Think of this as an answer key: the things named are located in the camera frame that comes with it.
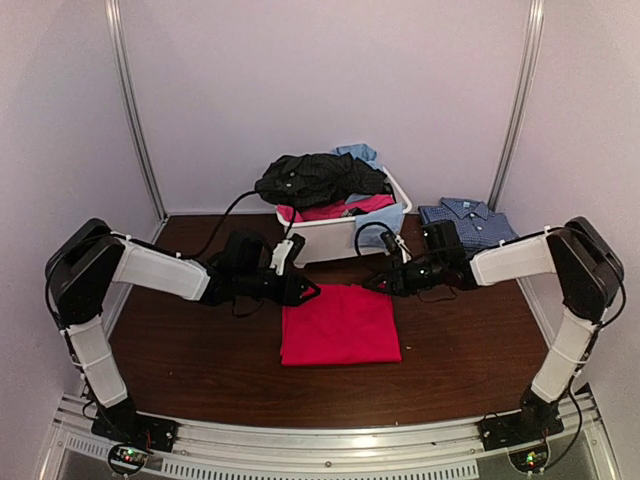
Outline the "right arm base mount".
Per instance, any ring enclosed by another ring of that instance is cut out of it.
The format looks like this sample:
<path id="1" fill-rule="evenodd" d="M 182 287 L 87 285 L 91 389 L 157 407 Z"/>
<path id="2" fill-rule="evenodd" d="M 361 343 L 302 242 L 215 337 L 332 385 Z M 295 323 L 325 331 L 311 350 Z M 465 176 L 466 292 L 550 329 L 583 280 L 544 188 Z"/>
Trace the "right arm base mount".
<path id="1" fill-rule="evenodd" d="M 555 417 L 542 426 L 531 426 L 525 422 L 521 411 L 503 415 L 490 412 L 477 427 L 485 451 L 539 442 L 565 430 L 563 422 Z"/>

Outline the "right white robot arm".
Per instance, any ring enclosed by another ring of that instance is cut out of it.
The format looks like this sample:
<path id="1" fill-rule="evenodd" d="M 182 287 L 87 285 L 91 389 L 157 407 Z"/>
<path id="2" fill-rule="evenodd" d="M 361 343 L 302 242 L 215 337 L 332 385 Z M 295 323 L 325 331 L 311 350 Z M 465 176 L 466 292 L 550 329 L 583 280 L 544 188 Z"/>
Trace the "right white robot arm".
<path id="1" fill-rule="evenodd" d="M 411 254 L 403 239 L 384 230 L 390 266 L 363 282 L 364 288 L 409 297 L 438 286 L 470 291 L 536 277 L 555 281 L 561 294 L 561 320 L 545 359 L 520 400 L 512 430 L 519 440 L 535 440 L 551 424 L 557 405 L 589 362 L 600 333 L 613 319 L 614 301 L 627 298 L 624 267 L 608 243 L 584 217 L 512 240 L 475 254 L 465 251 L 450 220 L 424 226 L 426 250 Z"/>

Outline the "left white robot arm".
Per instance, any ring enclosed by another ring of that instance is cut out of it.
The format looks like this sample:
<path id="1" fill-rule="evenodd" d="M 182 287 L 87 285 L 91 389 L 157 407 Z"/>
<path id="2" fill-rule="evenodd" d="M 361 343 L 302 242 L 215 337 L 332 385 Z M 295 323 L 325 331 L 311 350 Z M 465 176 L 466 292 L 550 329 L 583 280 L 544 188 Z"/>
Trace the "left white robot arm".
<path id="1" fill-rule="evenodd" d="M 155 291 L 207 306 L 249 298 L 299 307 L 321 293 L 289 269 L 304 245 L 298 234 L 271 246 L 258 232 L 235 230 L 221 251 L 204 258 L 151 245 L 99 218 L 82 225 L 47 261 L 44 297 L 97 406 L 96 421 L 123 444 L 144 433 L 104 327 L 104 301 L 113 289 Z"/>

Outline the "red t-shirt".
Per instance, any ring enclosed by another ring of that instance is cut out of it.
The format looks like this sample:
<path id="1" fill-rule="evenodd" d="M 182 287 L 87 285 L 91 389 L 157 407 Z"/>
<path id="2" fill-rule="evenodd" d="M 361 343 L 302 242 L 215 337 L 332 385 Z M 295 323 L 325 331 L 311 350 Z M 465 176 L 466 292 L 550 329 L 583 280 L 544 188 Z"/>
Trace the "red t-shirt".
<path id="1" fill-rule="evenodd" d="M 356 285 L 323 285 L 282 309 L 281 364 L 288 367 L 400 363 L 390 296 Z"/>

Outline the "black striped shirt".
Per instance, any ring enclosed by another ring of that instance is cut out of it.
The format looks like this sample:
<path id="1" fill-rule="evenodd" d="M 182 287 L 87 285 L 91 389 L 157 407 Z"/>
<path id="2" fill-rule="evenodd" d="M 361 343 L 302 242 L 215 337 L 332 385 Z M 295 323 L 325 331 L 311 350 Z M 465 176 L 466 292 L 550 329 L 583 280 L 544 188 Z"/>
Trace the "black striped shirt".
<path id="1" fill-rule="evenodd" d="M 283 155 L 255 182 L 254 190 L 267 203 L 304 211 L 324 207 L 351 195 L 391 192 L 387 175 L 350 153 Z"/>

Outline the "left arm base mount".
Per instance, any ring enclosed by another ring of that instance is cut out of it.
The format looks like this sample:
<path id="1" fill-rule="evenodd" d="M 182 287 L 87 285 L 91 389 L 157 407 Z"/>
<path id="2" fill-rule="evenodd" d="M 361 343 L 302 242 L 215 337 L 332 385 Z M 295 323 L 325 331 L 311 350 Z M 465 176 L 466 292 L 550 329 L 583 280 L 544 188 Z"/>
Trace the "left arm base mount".
<path id="1" fill-rule="evenodd" d="M 171 453 L 178 424 L 164 418 L 135 414 L 132 418 L 109 419 L 99 415 L 92 423 L 91 433 L 144 450 Z"/>

